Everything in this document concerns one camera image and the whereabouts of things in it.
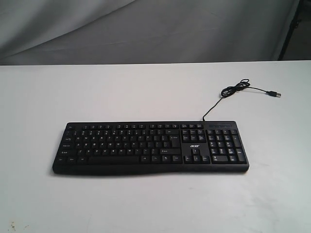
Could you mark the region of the black Acer keyboard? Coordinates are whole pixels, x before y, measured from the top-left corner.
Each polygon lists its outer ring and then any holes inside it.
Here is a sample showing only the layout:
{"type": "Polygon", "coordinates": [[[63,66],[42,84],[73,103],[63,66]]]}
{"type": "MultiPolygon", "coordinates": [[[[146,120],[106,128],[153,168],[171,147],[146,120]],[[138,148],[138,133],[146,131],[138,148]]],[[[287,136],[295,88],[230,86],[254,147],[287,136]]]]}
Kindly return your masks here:
{"type": "Polygon", "coordinates": [[[62,175],[248,169],[234,121],[70,122],[52,165],[62,175]]]}

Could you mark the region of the grey backdrop cloth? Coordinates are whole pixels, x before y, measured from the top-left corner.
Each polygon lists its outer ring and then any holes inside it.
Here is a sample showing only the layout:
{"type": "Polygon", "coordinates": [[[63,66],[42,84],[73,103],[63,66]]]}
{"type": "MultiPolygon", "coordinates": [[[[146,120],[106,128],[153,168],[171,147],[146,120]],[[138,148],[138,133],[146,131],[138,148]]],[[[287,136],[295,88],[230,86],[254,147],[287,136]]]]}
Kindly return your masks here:
{"type": "Polygon", "coordinates": [[[272,61],[297,0],[3,0],[2,65],[272,61]]]}

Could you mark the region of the black tripod stand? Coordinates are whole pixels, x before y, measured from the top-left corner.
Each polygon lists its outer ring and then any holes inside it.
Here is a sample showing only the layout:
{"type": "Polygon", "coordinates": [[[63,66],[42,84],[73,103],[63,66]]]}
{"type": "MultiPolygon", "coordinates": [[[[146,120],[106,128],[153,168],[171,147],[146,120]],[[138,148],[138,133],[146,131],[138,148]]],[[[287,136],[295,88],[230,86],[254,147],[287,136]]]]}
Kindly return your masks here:
{"type": "Polygon", "coordinates": [[[293,19],[291,20],[291,23],[289,25],[289,29],[288,29],[288,32],[286,34],[286,38],[284,40],[284,43],[282,45],[282,48],[281,48],[281,51],[280,51],[280,54],[278,56],[278,61],[281,61],[283,58],[284,58],[284,55],[286,53],[286,50],[288,48],[288,45],[289,45],[289,42],[291,40],[291,37],[294,33],[294,30],[298,28],[300,22],[302,21],[301,19],[299,19],[299,14],[302,10],[302,7],[304,5],[304,0],[300,0],[298,2],[298,5],[297,5],[297,8],[296,8],[296,11],[295,11],[295,14],[294,14],[294,17],[293,19]]]}

